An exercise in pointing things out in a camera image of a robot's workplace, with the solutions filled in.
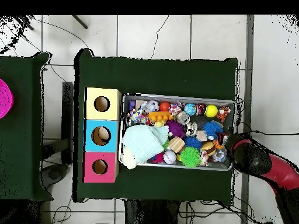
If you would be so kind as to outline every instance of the pink box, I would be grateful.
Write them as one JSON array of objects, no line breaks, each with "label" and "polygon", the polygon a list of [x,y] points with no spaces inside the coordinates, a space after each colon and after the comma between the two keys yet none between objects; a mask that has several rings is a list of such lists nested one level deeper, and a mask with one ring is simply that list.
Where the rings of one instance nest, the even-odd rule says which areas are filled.
[{"label": "pink box", "polygon": [[[85,162],[82,163],[84,169],[83,183],[114,183],[119,172],[119,163],[114,152],[85,152]],[[106,163],[106,171],[97,174],[93,170],[93,164],[97,160]]]}]

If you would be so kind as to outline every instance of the blue box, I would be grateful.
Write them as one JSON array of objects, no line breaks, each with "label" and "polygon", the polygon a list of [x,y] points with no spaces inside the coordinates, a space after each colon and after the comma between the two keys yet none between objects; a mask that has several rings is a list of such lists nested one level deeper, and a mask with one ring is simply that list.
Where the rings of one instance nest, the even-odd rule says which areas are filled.
[{"label": "blue box", "polygon": [[[86,152],[116,152],[118,145],[118,122],[103,120],[86,120]],[[92,132],[96,127],[106,127],[110,132],[110,140],[105,145],[97,145],[92,140]]]}]

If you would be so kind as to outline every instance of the hole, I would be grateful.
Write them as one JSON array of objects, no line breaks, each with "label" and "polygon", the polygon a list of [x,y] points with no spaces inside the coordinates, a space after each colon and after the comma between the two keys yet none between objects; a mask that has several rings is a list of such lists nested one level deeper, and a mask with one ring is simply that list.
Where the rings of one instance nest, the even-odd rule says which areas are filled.
[{"label": "hole", "polygon": [[108,169],[108,164],[107,162],[105,162],[104,160],[96,160],[93,164],[92,164],[92,170],[96,173],[96,174],[104,174],[107,172]]},{"label": "hole", "polygon": [[110,107],[110,102],[107,97],[104,96],[99,96],[98,98],[95,99],[95,102],[93,103],[95,106],[95,109],[97,111],[107,111]]},{"label": "hole", "polygon": [[111,133],[104,126],[96,127],[91,133],[91,139],[94,144],[103,146],[108,144],[108,142],[110,141]]}]

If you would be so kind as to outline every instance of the metal tray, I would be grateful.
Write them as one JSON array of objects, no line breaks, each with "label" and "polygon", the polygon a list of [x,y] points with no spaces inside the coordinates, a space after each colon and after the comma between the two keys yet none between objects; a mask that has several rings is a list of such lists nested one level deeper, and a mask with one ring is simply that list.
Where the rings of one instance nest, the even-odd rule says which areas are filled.
[{"label": "metal tray", "polygon": [[[126,93],[124,94],[121,102],[122,107],[122,115],[121,115],[121,123],[120,123],[120,141],[119,141],[119,161],[121,161],[121,151],[122,151],[122,138],[126,131],[126,114],[129,109],[130,100],[156,100],[158,102],[168,101],[170,103],[174,103],[177,101],[184,103],[204,103],[204,104],[213,104],[217,107],[220,106],[228,106],[231,109],[231,112],[227,115],[223,126],[224,131],[226,133],[232,134],[235,132],[236,126],[235,121],[237,119],[237,105],[232,100],[214,100],[214,99],[202,99],[202,98],[190,98],[190,97],[179,97],[179,96],[164,96],[164,95],[155,95],[155,94],[138,94],[138,93]],[[211,120],[216,120],[216,118],[208,118],[206,116],[191,116],[190,120],[194,118],[201,118],[200,121],[208,122]],[[198,166],[198,167],[186,167],[182,162],[176,161],[175,164],[153,164],[153,163],[144,163],[137,164],[137,166],[156,166],[156,167],[171,167],[176,169],[202,169],[202,170],[215,170],[215,171],[228,171],[232,168],[232,163],[226,158],[223,162],[209,162],[208,166]]]}]

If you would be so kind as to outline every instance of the knitted cloth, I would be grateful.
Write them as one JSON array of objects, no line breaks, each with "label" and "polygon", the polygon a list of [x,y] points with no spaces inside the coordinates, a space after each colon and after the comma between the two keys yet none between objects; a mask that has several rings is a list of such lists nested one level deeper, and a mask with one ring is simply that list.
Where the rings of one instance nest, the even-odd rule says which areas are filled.
[{"label": "knitted cloth", "polygon": [[149,158],[164,151],[163,144],[168,138],[168,126],[153,127],[135,125],[128,128],[122,143],[129,148],[137,163],[145,163]]}]

